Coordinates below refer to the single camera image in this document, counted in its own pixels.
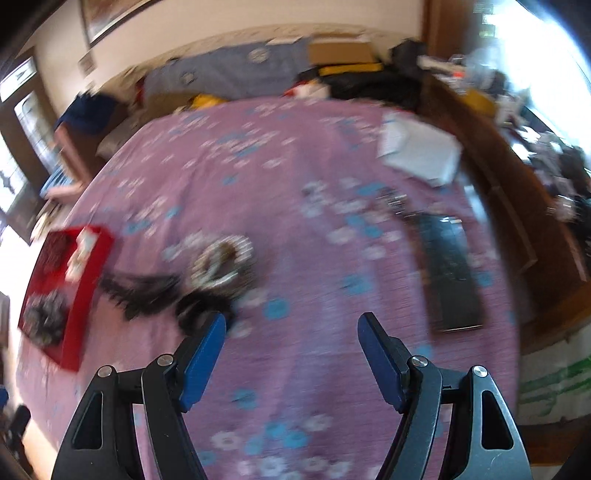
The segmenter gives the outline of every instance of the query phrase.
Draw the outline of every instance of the red tray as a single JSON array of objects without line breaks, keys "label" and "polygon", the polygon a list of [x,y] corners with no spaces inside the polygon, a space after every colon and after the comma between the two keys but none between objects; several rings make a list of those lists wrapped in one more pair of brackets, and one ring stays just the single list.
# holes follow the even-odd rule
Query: red tray
[{"label": "red tray", "polygon": [[21,316],[18,319],[18,328],[23,331],[23,314],[27,305],[27,300],[34,294],[47,294],[52,290],[58,289],[64,293],[69,304],[69,313],[64,330],[64,338],[59,345],[51,345],[43,348],[49,358],[51,358],[60,367],[77,372],[80,368],[80,353],[86,333],[86,319],[90,310],[90,304],[98,283],[103,266],[109,257],[111,247],[114,242],[113,235],[104,227],[98,225],[86,225],[87,228],[98,234],[95,246],[90,253],[80,281],[78,283],[66,282],[67,262],[72,253],[77,248],[76,237],[82,231],[80,228],[69,228],[65,230],[52,231],[47,234],[46,242],[41,247],[41,252],[50,243],[47,240],[53,235],[67,235],[71,241],[65,251],[63,260],[58,268],[50,273],[44,270],[42,258],[35,264],[25,299],[22,302]]}]

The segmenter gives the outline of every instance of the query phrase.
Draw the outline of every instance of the wooden furniture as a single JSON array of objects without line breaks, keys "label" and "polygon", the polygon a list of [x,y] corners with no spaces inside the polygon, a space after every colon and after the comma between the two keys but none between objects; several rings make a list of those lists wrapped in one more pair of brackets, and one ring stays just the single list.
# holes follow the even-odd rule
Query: wooden furniture
[{"label": "wooden furniture", "polygon": [[[591,282],[583,254],[568,227],[548,214],[552,198],[514,153],[506,132],[430,75],[424,82],[421,113],[462,143],[463,163],[472,168],[475,184],[485,193],[507,271],[527,287],[533,315],[521,325],[521,353],[545,348],[589,323]],[[520,426],[519,432],[532,465],[561,465],[590,428],[591,416],[586,416]]]},{"label": "wooden furniture", "polygon": [[[568,227],[548,214],[553,200],[499,128],[451,88],[427,76],[421,113],[462,143],[485,189],[501,244],[523,277],[534,314],[547,314],[587,281],[582,252]],[[528,335],[546,332],[529,330]],[[522,338],[528,345],[537,338]]]},{"label": "wooden furniture", "polygon": [[473,21],[475,0],[423,0],[421,39],[427,54],[447,60],[454,54],[467,54],[467,32]]}]

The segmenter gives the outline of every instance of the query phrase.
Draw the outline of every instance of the cardboard box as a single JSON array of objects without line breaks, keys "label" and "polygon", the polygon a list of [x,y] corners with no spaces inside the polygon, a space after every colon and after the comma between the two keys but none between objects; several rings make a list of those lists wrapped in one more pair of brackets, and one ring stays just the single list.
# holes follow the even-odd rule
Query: cardboard box
[{"label": "cardboard box", "polygon": [[308,45],[308,57],[312,65],[376,62],[369,37],[342,33],[315,35]]}]

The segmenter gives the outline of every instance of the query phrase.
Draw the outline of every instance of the bed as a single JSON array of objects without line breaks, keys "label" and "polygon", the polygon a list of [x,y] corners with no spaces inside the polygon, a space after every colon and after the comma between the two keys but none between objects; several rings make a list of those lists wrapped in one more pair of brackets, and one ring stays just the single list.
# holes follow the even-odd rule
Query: bed
[{"label": "bed", "polygon": [[[492,238],[460,183],[433,189],[376,160],[384,110],[335,100],[262,98],[152,121],[84,192],[70,225],[117,237],[107,269],[185,273],[216,238],[248,235],[256,284],[237,304],[201,402],[184,416],[211,479],[373,479],[399,417],[379,393],[356,338],[372,311],[390,335],[439,366],[486,365],[515,405],[518,328]],[[434,335],[413,236],[374,209],[392,186],[413,207],[462,219],[485,325]],[[303,190],[311,194],[304,195]],[[104,364],[144,367],[181,341],[174,314],[124,321],[95,296],[76,374],[23,340],[18,387],[59,447],[89,380]],[[157,478],[141,410],[138,442]],[[440,417],[426,478],[437,478],[450,412]]]}]

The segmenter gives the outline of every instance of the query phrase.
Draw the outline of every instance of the blue gripper pad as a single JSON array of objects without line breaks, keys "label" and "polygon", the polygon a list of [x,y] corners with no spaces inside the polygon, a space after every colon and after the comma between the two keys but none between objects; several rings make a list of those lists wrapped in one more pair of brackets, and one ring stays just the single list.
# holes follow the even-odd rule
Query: blue gripper pad
[{"label": "blue gripper pad", "polygon": [[379,338],[379,333],[370,326],[369,320],[364,314],[359,317],[357,323],[357,336],[384,400],[396,411],[401,412],[407,398],[401,383],[400,369],[391,353],[388,352],[388,345],[384,343],[392,340],[379,325],[378,327],[381,330],[382,339]]},{"label": "blue gripper pad", "polygon": [[222,351],[223,341],[226,337],[226,319],[218,315],[201,345],[195,351],[184,372],[183,392],[178,399],[182,411],[189,411],[195,405],[205,391],[213,366]]}]

